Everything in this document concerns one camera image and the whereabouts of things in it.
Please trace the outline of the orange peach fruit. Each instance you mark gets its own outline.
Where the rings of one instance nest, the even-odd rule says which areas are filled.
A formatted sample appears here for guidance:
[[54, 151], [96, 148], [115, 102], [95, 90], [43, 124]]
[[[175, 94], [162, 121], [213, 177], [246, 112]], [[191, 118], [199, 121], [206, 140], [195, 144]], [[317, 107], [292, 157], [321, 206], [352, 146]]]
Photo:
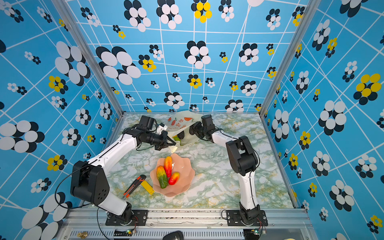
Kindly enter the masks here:
[[172, 175], [172, 169], [173, 169], [172, 157], [168, 156], [165, 158], [164, 169], [165, 169], [167, 177], [170, 178]]

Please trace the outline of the translucent printed plastic bag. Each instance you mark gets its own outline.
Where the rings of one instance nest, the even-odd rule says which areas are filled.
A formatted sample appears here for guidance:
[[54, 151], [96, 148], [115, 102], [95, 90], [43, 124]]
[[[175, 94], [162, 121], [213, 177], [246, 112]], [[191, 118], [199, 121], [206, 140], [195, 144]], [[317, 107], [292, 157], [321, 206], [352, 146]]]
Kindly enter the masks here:
[[[190, 111], [182, 111], [167, 117], [164, 124], [168, 127], [168, 136], [176, 142], [175, 146], [170, 147], [172, 150], [193, 144], [199, 140], [195, 135], [190, 135], [190, 126], [196, 122], [200, 122], [202, 116], [201, 114]], [[177, 136], [180, 132], [185, 132], [185, 138], [183, 140], [180, 140]]]

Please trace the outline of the red yellow mango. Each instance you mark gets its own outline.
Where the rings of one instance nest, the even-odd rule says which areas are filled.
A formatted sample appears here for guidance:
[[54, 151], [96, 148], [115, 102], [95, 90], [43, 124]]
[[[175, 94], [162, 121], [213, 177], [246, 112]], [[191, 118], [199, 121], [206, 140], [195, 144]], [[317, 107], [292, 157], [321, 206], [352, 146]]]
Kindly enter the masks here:
[[179, 179], [180, 179], [180, 173], [175, 172], [170, 176], [168, 183], [169, 185], [173, 186], [178, 182]]

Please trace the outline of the dark avocado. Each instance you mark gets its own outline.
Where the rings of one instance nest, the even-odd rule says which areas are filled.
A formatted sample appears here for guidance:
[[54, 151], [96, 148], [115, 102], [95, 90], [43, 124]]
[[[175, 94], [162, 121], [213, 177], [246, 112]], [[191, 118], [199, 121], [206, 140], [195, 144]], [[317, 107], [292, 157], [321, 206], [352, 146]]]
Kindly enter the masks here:
[[179, 134], [177, 134], [177, 136], [180, 140], [183, 140], [185, 138], [185, 132], [180, 132]]

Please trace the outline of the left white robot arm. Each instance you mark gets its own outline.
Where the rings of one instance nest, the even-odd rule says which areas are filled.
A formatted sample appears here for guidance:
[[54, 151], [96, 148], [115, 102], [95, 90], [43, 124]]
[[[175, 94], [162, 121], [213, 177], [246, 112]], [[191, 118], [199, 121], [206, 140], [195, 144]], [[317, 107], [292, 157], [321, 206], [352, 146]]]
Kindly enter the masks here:
[[155, 121], [151, 117], [142, 116], [138, 124], [126, 128], [122, 135], [100, 154], [89, 161], [78, 161], [74, 164], [71, 195], [129, 223], [133, 217], [132, 205], [111, 192], [107, 176], [115, 164], [141, 143], [150, 144], [158, 151], [176, 145], [176, 142], [168, 137], [164, 124], [160, 124], [155, 130], [152, 129]]

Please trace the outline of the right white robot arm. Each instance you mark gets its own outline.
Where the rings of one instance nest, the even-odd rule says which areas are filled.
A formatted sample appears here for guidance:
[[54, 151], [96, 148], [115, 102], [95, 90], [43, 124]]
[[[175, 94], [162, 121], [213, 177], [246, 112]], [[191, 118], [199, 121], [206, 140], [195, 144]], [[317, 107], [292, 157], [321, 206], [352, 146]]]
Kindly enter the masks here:
[[256, 197], [255, 173], [260, 157], [253, 149], [248, 137], [233, 137], [217, 128], [211, 115], [204, 115], [201, 121], [190, 127], [191, 135], [210, 141], [227, 149], [233, 171], [238, 174], [241, 200], [240, 215], [245, 225], [251, 225], [262, 214]]

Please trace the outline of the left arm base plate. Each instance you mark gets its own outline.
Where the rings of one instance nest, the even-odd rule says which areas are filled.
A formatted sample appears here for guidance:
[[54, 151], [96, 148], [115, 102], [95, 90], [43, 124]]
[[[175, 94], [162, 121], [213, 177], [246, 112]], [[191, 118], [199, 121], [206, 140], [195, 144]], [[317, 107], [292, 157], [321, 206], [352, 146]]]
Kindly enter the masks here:
[[131, 210], [118, 216], [108, 212], [106, 226], [145, 226], [148, 213], [148, 210]]

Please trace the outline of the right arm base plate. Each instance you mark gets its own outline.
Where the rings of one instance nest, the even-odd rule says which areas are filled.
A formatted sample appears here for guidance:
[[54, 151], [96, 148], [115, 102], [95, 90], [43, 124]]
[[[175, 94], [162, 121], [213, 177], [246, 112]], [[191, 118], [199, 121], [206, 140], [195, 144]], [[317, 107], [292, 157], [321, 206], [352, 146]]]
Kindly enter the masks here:
[[269, 225], [266, 212], [258, 209], [252, 209], [250, 211], [226, 210], [224, 219], [227, 221], [229, 227], [266, 227]]

